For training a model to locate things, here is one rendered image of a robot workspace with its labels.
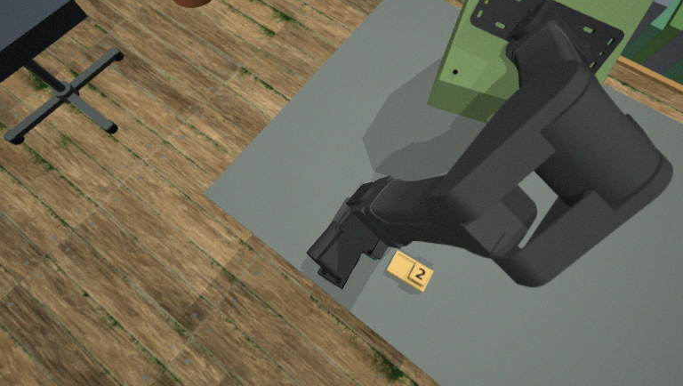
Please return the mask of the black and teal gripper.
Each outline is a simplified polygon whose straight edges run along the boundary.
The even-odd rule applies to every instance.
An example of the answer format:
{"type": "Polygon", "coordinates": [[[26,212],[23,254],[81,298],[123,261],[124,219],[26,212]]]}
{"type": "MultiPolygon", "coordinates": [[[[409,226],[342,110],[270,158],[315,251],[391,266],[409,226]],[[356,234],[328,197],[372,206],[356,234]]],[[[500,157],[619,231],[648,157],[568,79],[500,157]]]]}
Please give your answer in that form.
{"type": "MultiPolygon", "coordinates": [[[[332,223],[333,221],[339,222],[339,220],[340,220],[341,217],[343,216],[344,212],[347,210],[347,206],[348,206],[348,205],[347,205],[346,203],[347,203],[347,201],[348,201],[349,199],[350,199],[350,197],[346,197],[346,198],[345,198],[344,202],[342,203],[340,209],[338,210],[337,214],[334,216],[334,218],[333,218],[333,220],[331,221],[331,223],[332,223]]],[[[331,224],[331,223],[330,223],[330,224],[331,224]]],[[[330,224],[329,224],[329,226],[330,226],[330,224]]],[[[367,253],[364,253],[364,252],[363,252],[363,253],[364,253],[366,256],[368,256],[368,257],[370,257],[371,259],[373,259],[373,260],[377,260],[377,259],[380,260],[380,259],[382,258],[382,256],[384,255],[384,253],[386,252],[387,248],[388,248],[388,247],[387,247],[381,240],[379,240],[379,242],[377,243],[377,245],[376,245],[376,247],[374,248],[374,250],[373,250],[373,252],[372,252],[371,255],[368,255],[367,253]]]]}

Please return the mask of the tan wooden tray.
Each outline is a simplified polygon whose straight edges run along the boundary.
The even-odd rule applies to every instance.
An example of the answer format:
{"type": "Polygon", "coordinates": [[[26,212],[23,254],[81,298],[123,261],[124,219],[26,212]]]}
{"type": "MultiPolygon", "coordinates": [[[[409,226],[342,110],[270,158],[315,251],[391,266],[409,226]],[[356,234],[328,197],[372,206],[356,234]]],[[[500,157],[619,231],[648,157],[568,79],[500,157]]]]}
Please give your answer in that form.
{"type": "Polygon", "coordinates": [[[407,279],[413,265],[416,262],[418,262],[418,261],[415,261],[414,259],[410,258],[409,256],[407,256],[404,253],[401,253],[399,250],[397,250],[386,271],[388,271],[393,276],[401,279],[402,281],[406,282],[407,284],[414,287],[415,289],[419,290],[420,292],[423,292],[426,285],[428,284],[428,282],[430,280],[430,277],[433,273],[433,270],[431,270],[432,272],[430,274],[430,277],[429,277],[426,285],[423,287],[420,287],[417,284],[415,284],[414,282],[407,279]]]}

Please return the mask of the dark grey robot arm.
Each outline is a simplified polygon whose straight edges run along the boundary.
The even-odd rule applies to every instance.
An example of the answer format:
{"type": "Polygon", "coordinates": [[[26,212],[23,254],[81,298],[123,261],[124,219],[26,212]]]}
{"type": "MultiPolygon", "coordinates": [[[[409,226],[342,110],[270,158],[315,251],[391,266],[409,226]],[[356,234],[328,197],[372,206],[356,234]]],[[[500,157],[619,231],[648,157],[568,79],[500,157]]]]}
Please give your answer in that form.
{"type": "Polygon", "coordinates": [[[330,284],[342,289],[381,240],[459,247],[492,259],[518,285],[546,285],[671,182],[670,161],[594,75],[622,30],[554,0],[485,1],[470,23],[509,42],[519,89],[446,176],[359,187],[307,251],[330,284]],[[518,185],[532,171],[558,198],[520,248],[537,216],[518,185]]]}

